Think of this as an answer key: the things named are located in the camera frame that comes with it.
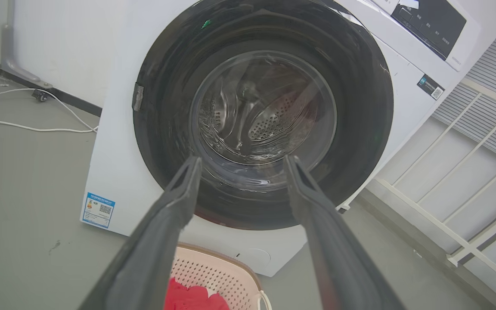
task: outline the sticker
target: sticker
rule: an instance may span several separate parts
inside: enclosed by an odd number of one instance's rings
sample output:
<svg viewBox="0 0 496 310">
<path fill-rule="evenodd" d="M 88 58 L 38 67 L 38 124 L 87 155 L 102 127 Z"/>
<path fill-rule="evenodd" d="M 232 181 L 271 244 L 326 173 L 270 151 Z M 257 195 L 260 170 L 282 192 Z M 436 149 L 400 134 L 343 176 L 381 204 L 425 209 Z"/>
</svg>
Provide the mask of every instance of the sticker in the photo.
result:
<svg viewBox="0 0 496 310">
<path fill-rule="evenodd" d="M 112 200 L 104 199 L 88 192 L 83 208 L 82 220 L 100 227 L 108 228 L 112 212 L 114 211 L 114 204 L 115 203 Z"/>
<path fill-rule="evenodd" d="M 437 84 L 431 77 L 424 75 L 417 83 L 417 86 L 419 86 L 422 90 L 426 92 L 426 94 L 429 94 L 432 98 L 435 100 L 439 99 L 439 96 L 443 94 L 445 89 L 439 84 Z"/>
</svg>

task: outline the door glass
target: door glass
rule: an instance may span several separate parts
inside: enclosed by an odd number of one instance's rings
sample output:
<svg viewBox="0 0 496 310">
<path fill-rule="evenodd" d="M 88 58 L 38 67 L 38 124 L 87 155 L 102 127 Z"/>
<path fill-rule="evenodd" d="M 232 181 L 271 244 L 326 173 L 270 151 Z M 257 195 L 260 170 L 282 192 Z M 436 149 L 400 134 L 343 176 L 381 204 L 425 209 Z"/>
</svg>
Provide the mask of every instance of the door glass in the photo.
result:
<svg viewBox="0 0 496 310">
<path fill-rule="evenodd" d="M 207 179 L 265 191 L 285 187 L 287 154 L 315 167 L 336 121 L 332 92 L 315 68 L 287 53 L 253 51 L 224 61 L 201 83 L 191 138 Z"/>
</svg>

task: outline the white cable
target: white cable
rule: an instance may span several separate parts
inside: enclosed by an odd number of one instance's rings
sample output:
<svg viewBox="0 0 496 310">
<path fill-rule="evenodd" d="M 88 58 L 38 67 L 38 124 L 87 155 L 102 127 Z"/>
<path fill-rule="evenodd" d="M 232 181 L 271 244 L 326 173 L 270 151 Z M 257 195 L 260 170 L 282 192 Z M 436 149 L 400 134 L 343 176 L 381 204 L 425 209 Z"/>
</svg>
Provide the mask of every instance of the white cable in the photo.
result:
<svg viewBox="0 0 496 310">
<path fill-rule="evenodd" d="M 38 131 L 38 132 L 53 132 L 53 131 L 69 131 L 69 132 L 78 132 L 78 133 L 93 132 L 93 130 L 75 130 L 75 129 L 67 129 L 67 128 L 37 129 L 37 128 L 28 127 L 28 126 L 22 126 L 22 125 L 18 125 L 18 124 L 13 124 L 11 122 L 4 122 L 4 121 L 0 121 L 0 124 L 1 125 L 9 125 L 9 126 L 14 126 L 14 127 L 19 127 L 19 128 L 22 128 L 22 129 L 28 129 L 28 130 Z"/>
<path fill-rule="evenodd" d="M 18 88 L 17 90 L 7 90 L 5 92 L 0 92 L 0 95 L 1 94 L 6 94 L 6 93 L 10 93 L 10 92 L 17 92 L 19 90 L 39 90 L 39 89 L 38 88 Z M 55 98 L 55 100 L 57 100 L 60 104 L 62 104 L 63 107 L 65 107 L 68 111 L 70 111 L 70 113 L 72 113 L 75 116 L 75 118 L 77 118 L 77 120 L 79 120 L 83 125 L 85 125 L 85 127 L 89 128 L 90 130 L 74 130 L 74 129 L 60 129 L 60 128 L 56 128 L 56 129 L 35 129 L 35 128 L 27 127 L 27 126 L 22 126 L 22 125 L 13 124 L 13 123 L 10 123 L 10 122 L 2 122 L 2 121 L 0 121 L 0 124 L 2 124 L 2 125 L 9 125 L 9 126 L 15 126 L 15 127 L 19 127 L 19 128 L 23 128 L 23 129 L 28 129 L 28 130 L 33 130 L 33 131 L 39 131 L 39 132 L 52 132 L 52 131 L 69 131 L 69 132 L 79 132 L 79 133 L 97 132 L 97 129 L 99 128 L 99 126 L 96 126 L 95 128 L 92 128 L 91 126 L 87 125 L 87 123 L 85 123 L 81 118 L 79 118 L 79 116 L 77 116 L 77 114 L 75 114 L 74 111 L 72 111 L 69 107 L 67 107 L 67 105 L 64 104 L 64 102 L 62 102 L 61 100 L 59 100 L 59 98 L 57 98 L 55 95 L 51 94 L 47 90 L 39 90 L 39 91 L 40 92 L 47 93 L 47 94 L 49 94 L 49 96 Z"/>
</svg>

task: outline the gray floor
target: gray floor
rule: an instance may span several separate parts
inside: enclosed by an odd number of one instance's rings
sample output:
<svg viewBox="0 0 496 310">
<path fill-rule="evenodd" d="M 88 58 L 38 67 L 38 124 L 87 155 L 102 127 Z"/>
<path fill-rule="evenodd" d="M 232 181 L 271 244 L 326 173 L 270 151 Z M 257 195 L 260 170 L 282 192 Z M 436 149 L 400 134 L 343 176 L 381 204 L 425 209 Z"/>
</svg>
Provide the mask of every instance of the gray floor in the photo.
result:
<svg viewBox="0 0 496 310">
<path fill-rule="evenodd" d="M 96 126 L 97 117 L 75 111 Z M 84 129 L 26 91 L 0 96 L 0 120 Z M 0 125 L 0 309 L 77 308 L 126 239 L 78 220 L 95 137 Z M 480 308 L 357 203 L 344 217 L 408 309 Z M 276 310 L 321 308 L 307 247 L 261 280 Z"/>
</svg>

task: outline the red towel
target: red towel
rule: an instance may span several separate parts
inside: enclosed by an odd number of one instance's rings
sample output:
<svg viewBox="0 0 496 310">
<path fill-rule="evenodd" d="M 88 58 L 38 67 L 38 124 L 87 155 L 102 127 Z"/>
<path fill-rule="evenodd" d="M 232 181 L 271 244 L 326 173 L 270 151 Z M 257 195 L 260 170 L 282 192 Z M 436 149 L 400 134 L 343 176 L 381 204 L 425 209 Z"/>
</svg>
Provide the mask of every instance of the red towel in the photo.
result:
<svg viewBox="0 0 496 310">
<path fill-rule="evenodd" d="M 208 290 L 205 287 L 187 288 L 175 282 L 175 278 L 171 278 L 164 310 L 229 310 L 229 306 L 219 294 L 208 298 Z"/>
</svg>

